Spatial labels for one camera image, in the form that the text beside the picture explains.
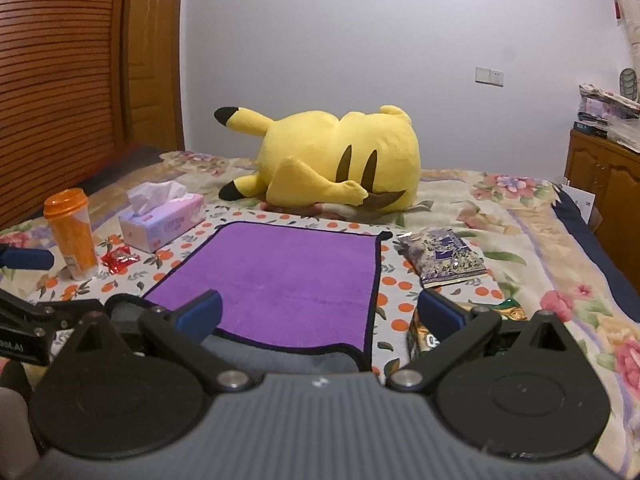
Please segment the purple and grey towel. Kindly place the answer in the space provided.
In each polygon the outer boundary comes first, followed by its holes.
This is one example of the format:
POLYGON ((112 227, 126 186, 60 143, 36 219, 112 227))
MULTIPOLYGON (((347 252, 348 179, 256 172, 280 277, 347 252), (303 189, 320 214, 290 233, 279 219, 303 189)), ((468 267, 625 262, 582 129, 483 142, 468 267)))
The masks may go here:
POLYGON ((366 372, 389 238, 231 222, 143 297, 106 305, 113 321, 134 324, 154 304, 175 311, 214 290, 222 318, 202 346, 250 376, 366 372))

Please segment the orange lidded plastic bottle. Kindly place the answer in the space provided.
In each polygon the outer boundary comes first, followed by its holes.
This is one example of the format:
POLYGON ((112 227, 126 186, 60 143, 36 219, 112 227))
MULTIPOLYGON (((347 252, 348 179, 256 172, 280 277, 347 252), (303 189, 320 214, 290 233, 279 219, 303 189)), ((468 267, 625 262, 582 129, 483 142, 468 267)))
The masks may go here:
POLYGON ((55 243, 76 281, 88 280, 98 270, 88 197, 81 188, 68 188, 48 197, 43 217, 49 223, 55 243))

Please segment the purple snack bag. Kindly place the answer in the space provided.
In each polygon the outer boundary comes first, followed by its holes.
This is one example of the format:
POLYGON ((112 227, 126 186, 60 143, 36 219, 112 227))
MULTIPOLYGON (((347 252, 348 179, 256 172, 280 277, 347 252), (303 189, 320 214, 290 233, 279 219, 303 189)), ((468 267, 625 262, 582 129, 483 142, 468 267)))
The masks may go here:
POLYGON ((483 258, 452 229, 402 234, 398 243, 424 288, 461 283, 486 274, 483 258))

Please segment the orange print white cloth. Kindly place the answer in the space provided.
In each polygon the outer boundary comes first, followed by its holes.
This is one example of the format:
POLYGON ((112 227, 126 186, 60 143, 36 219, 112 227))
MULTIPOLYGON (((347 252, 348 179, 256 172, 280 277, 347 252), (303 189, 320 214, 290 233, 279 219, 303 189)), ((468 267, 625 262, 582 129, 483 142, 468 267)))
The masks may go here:
MULTIPOLYGON (((116 294, 144 296, 219 228, 237 221, 373 235, 386 230, 384 226, 369 226, 362 223, 208 206, 205 209, 205 219, 201 224, 155 254, 142 254, 137 263, 123 270, 122 273, 111 274, 107 269, 101 269, 90 280, 76 282, 65 270, 50 272, 35 284, 28 300, 29 302, 81 299, 106 301, 116 294)), ((408 362, 410 353, 408 333, 422 286, 410 262, 400 254, 396 238, 384 240, 382 243, 380 263, 381 276, 378 282, 370 370, 385 376, 391 370, 396 370, 408 362)))

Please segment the small red snack packet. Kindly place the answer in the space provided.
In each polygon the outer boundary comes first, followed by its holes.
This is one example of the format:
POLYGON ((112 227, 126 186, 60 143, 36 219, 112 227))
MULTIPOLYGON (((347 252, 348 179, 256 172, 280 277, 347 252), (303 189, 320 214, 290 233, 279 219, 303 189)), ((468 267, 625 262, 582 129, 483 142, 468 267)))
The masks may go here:
POLYGON ((116 247, 101 257, 101 262, 111 274, 122 273, 139 260, 140 256, 127 245, 116 247))

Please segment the floral bed blanket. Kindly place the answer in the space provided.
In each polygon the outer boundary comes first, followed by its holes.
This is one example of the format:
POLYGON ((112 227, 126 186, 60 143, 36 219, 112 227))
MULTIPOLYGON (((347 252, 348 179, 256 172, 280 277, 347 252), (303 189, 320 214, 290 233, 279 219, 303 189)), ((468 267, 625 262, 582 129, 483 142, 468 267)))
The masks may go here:
MULTIPOLYGON (((639 323, 616 304, 608 282, 574 237, 556 218, 559 200, 548 181, 525 179, 523 195, 506 189, 507 176, 472 170, 426 170, 414 205, 400 214, 368 217, 339 206, 316 212, 279 212, 258 200, 226 204, 221 185, 253 169, 242 158, 169 152, 157 164, 136 170, 96 192, 89 200, 93 239, 99 254, 122 244, 118 214, 130 188, 143 182, 175 180, 205 197, 208 206, 292 214, 303 218, 384 226, 394 233, 427 228, 457 232, 485 260, 487 274, 447 286, 446 297, 473 307, 503 306, 529 316, 549 310, 565 323, 608 390, 612 414, 597 453, 614 471, 634 478, 639 471, 639 323)), ((65 270, 3 269, 1 286, 28 300, 40 278, 65 270)))

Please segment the pink tissue box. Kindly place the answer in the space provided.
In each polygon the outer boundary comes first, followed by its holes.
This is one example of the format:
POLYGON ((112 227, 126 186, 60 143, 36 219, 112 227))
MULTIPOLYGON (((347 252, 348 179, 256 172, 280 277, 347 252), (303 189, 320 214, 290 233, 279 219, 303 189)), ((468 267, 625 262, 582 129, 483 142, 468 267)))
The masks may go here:
POLYGON ((124 242, 156 252, 204 219, 204 196, 177 181, 144 182, 127 192, 129 206, 118 216, 124 242))

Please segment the white paper card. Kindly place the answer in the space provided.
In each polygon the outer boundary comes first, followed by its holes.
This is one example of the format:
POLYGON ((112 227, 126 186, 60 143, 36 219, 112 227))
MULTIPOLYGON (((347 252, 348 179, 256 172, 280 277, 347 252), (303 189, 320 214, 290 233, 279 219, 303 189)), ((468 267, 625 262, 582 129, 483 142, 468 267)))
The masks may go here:
POLYGON ((569 180, 564 181, 562 184, 562 190, 570 196, 570 199, 577 206, 582 220, 584 220, 585 224, 588 224, 591 220, 596 196, 591 192, 582 190, 581 188, 574 188, 574 186, 570 184, 569 180))

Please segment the yellow Pikachu plush toy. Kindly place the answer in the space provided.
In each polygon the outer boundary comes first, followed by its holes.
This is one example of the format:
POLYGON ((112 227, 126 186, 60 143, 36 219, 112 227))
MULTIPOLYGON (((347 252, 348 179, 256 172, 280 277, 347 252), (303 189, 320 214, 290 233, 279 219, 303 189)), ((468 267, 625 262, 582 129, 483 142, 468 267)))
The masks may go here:
POLYGON ((394 212, 416 199, 419 141, 410 116, 398 106, 342 117, 307 110, 279 120, 225 106, 214 117, 234 132, 262 138, 256 170, 224 185, 222 200, 263 198, 286 209, 327 203, 394 212))

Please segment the wooden sideboard cabinet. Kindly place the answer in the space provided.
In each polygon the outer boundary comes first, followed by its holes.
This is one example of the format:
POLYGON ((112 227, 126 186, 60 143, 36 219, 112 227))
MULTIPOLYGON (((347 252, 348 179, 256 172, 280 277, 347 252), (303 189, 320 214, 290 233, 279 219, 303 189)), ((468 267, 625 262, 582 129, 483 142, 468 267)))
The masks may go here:
POLYGON ((564 177, 594 195, 602 217, 596 237, 634 287, 639 286, 639 155, 612 141, 570 132, 564 177))

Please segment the wooden slatted headboard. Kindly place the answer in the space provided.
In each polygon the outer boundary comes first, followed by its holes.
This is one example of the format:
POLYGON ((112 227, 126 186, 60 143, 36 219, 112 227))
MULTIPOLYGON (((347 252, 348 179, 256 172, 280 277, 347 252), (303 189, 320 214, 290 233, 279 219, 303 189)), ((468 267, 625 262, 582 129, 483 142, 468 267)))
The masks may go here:
POLYGON ((1 224, 93 176, 127 144, 124 0, 1 0, 1 224))

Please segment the stack of papers and books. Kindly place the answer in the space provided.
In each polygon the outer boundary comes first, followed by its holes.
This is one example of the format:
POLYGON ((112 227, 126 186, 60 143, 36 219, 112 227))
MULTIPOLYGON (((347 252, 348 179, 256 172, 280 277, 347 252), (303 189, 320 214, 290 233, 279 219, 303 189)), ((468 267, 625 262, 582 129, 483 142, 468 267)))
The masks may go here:
POLYGON ((639 153, 639 104, 593 84, 580 84, 578 90, 574 128, 639 153))

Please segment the wooden door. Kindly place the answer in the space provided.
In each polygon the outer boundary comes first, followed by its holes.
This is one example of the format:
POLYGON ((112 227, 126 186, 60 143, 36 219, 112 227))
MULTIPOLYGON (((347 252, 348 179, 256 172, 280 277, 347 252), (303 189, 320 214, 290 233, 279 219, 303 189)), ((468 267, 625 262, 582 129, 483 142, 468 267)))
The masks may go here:
POLYGON ((184 148, 179 32, 181 0, 124 0, 122 90, 126 133, 163 152, 184 148))

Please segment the small grey desk fan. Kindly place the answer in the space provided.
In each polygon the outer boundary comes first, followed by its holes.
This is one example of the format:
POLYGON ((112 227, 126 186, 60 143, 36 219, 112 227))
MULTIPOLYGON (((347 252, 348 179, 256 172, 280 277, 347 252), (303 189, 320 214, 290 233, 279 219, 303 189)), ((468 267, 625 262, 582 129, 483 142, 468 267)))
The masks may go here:
POLYGON ((621 96, 634 102, 639 101, 639 79, 633 68, 627 67, 620 72, 618 85, 621 96))

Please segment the white wall switch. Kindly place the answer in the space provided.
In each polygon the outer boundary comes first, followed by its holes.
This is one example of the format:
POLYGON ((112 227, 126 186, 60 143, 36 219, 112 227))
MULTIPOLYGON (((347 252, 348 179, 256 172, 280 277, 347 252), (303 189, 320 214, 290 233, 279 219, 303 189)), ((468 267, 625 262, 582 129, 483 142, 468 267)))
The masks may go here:
POLYGON ((489 84, 490 86, 504 86, 503 72, 492 68, 477 67, 475 69, 474 80, 477 84, 489 84))

